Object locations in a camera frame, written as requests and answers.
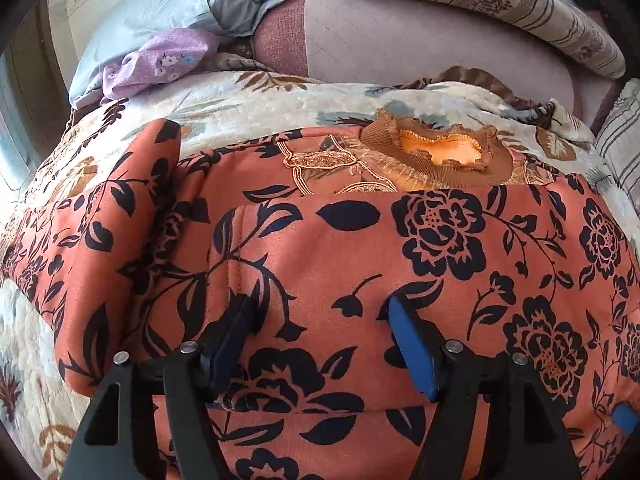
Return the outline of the striped rectangular pillow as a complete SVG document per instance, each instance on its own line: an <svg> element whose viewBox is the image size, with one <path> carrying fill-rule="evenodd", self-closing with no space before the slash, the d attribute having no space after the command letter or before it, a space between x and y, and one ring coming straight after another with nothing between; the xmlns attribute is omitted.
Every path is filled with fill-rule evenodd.
<svg viewBox="0 0 640 480"><path fill-rule="evenodd" d="M629 79L614 102L597 136L597 151L605 159L617 184L639 208L640 86Z"/></svg>

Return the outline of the purple floral cloth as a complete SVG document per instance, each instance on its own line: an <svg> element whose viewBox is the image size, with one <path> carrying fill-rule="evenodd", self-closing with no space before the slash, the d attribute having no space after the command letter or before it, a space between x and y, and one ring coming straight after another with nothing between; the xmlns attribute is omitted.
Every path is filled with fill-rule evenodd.
<svg viewBox="0 0 640 480"><path fill-rule="evenodd" d="M177 28L153 37L119 63L102 70L102 101L128 99L138 93L172 82L196 70L220 41L205 30Z"/></svg>

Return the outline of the grey-blue crumpled cloth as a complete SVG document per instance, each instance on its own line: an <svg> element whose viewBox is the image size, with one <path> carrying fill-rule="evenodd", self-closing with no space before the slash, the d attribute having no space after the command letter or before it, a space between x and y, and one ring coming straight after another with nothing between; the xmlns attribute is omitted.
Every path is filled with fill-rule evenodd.
<svg viewBox="0 0 640 480"><path fill-rule="evenodd" d="M105 66L119 63L153 37L190 28L226 39L252 36L260 21L286 0L122 0L104 15L92 33L74 73L70 105L102 101Z"/></svg>

